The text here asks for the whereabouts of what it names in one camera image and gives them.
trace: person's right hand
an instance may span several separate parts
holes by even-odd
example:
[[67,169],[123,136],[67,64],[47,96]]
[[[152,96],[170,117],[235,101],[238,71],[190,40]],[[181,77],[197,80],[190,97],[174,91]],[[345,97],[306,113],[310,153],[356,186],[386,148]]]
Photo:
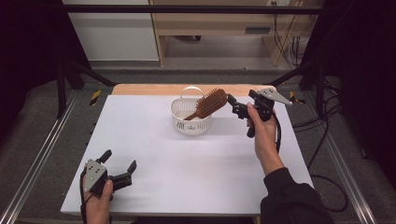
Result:
[[262,121],[257,109],[251,103],[247,103],[247,112],[251,117],[247,120],[247,126],[254,127],[255,130],[256,155],[262,164],[264,173],[268,175],[274,170],[284,167],[276,151],[276,120],[271,116],[267,121]]

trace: white basket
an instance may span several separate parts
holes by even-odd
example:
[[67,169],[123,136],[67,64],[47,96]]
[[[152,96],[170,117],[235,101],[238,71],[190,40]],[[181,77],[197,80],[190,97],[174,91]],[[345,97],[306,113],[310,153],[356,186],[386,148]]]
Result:
[[174,126],[180,133],[186,135],[204,133],[210,127],[212,115],[204,119],[194,118],[192,120],[184,120],[184,118],[195,112],[198,101],[198,98],[183,98],[183,93],[187,90],[197,90],[204,96],[204,93],[197,87],[190,86],[184,89],[180,94],[180,98],[175,99],[171,104]]

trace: black sleeve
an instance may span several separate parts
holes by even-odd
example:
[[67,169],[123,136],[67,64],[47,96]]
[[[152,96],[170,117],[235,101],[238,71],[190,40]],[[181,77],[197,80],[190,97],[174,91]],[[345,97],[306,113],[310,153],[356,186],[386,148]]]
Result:
[[262,223],[333,223],[317,192],[308,184],[297,184],[288,168],[264,178],[268,196],[262,199]]

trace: hairbrush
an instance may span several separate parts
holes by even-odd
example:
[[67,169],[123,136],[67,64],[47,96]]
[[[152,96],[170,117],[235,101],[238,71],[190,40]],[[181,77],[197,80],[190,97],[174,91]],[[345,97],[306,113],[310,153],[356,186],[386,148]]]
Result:
[[184,118],[184,120],[192,120],[196,117],[204,119],[213,114],[227,104],[227,95],[228,94],[225,93],[223,89],[219,88],[210,91],[207,95],[197,101],[195,112]]

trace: person's left hand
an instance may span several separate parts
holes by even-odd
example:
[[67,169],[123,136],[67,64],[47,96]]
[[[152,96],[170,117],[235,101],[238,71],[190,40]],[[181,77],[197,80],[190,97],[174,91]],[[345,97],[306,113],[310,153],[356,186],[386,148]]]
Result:
[[103,188],[102,196],[97,197],[91,192],[84,192],[86,202],[87,224],[107,224],[110,217],[110,198],[113,193],[113,182],[107,180]]

